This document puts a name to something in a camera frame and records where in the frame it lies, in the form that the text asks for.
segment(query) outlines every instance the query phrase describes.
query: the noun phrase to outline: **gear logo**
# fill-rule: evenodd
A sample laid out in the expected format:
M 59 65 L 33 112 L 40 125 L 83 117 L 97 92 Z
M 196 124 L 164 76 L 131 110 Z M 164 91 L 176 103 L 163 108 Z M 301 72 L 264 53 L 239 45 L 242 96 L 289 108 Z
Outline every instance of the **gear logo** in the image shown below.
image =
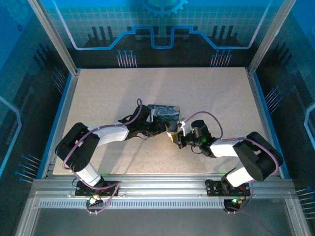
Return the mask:
M 22 23 L 29 14 L 29 5 L 27 0 L 0 0 L 0 5 L 4 5 L 10 15 L 17 23 Z
M 140 0 L 139 3 L 148 14 L 153 13 L 154 16 L 164 17 L 171 16 L 172 13 L 177 14 L 177 11 L 182 10 L 188 0 Z

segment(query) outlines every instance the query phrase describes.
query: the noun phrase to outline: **beige tabletop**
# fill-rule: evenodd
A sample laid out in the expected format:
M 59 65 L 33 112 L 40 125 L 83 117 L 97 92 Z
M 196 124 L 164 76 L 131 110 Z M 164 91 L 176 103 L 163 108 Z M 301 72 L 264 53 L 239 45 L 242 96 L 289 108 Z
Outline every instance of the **beige tabletop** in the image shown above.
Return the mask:
M 180 107 L 180 118 L 198 111 L 214 114 L 225 138 L 265 133 L 244 68 L 128 68 L 82 69 L 75 89 L 64 134 L 77 122 L 86 126 L 112 124 L 134 112 L 137 98 L 144 105 Z M 220 136 L 216 122 L 205 120 L 214 137 Z M 179 150 L 165 134 L 148 140 L 133 138 L 98 147 L 91 163 L 100 173 L 166 174 L 226 173 L 238 158 L 209 158 Z M 57 158 L 54 174 L 70 174 Z

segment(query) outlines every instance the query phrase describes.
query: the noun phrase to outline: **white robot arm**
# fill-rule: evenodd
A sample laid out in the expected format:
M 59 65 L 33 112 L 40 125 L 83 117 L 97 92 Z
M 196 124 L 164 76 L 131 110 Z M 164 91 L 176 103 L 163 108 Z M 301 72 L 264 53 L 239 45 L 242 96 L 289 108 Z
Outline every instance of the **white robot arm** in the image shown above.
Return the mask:
M 129 120 L 135 117 L 138 109 L 139 107 L 129 117 Z M 127 119 L 124 118 L 115 123 L 116 126 L 93 132 L 87 136 L 68 159 L 66 164 L 88 185 L 102 187 L 103 183 L 103 178 L 90 163 L 97 146 L 113 141 L 128 140 L 137 136 L 138 133 L 151 137 L 166 131 L 166 124 L 154 117 L 149 107 L 143 105 L 140 115 L 134 122 L 129 125 L 121 125 L 126 122 Z M 182 120 L 180 124 L 179 132 L 169 133 L 172 142 L 177 144 L 179 149 L 190 145 L 199 147 L 202 154 L 212 158 L 235 156 L 240 159 L 236 168 L 222 178 L 222 186 L 226 193 L 249 181 L 263 181 L 275 171 L 277 165 L 280 166 L 283 163 L 282 156 L 256 132 L 250 133 L 247 138 L 272 153 L 277 163 L 270 155 L 250 142 L 244 140 L 223 141 L 212 137 L 203 120 L 195 120 L 191 124 Z M 94 128 L 92 126 L 87 127 L 82 123 L 75 124 L 58 144 L 55 153 L 62 160 L 65 160 L 78 140 Z

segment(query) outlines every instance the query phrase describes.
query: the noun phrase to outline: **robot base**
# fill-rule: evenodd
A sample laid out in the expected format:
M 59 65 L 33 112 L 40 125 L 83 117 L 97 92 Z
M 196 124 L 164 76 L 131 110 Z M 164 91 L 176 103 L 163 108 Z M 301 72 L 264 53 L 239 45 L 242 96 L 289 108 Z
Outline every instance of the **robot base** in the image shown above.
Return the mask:
M 103 181 L 102 185 L 98 186 L 98 187 L 106 187 L 106 186 L 114 184 L 114 183 L 117 183 L 117 181 Z M 78 197 L 92 196 L 94 194 L 98 194 L 99 196 L 111 196 L 113 194 L 113 192 L 115 191 L 115 188 L 116 187 L 114 186 L 114 187 L 111 187 L 111 188 L 105 190 L 104 192 L 102 192 L 101 190 L 91 189 L 91 188 L 87 187 L 84 183 L 79 181 L 77 183 L 77 187 L 75 189 L 75 196 L 78 196 Z
M 244 195 L 248 197 L 251 195 L 248 183 L 244 183 L 234 189 L 230 189 L 228 194 L 223 189 L 221 181 L 208 179 L 205 181 L 205 184 L 208 197 L 243 197 Z

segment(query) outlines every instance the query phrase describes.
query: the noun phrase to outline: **glass panel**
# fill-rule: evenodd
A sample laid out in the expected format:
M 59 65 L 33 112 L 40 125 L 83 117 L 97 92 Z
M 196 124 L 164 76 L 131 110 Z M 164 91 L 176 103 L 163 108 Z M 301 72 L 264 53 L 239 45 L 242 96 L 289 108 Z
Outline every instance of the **glass panel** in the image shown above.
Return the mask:
M 76 65 L 248 66 L 282 0 L 43 0 Z
M 223 209 L 109 209 L 97 217 L 90 217 L 84 209 L 40 209 L 32 236 L 84 236 L 104 231 L 128 236 L 294 235 L 283 201 L 259 199 L 236 216 Z
M 314 1 L 297 0 L 257 69 L 290 177 L 299 183 L 298 188 L 309 185 L 312 191 L 315 188 L 314 12 Z
M 0 235 L 14 235 L 68 71 L 27 1 L 0 1 L 0 22 Z

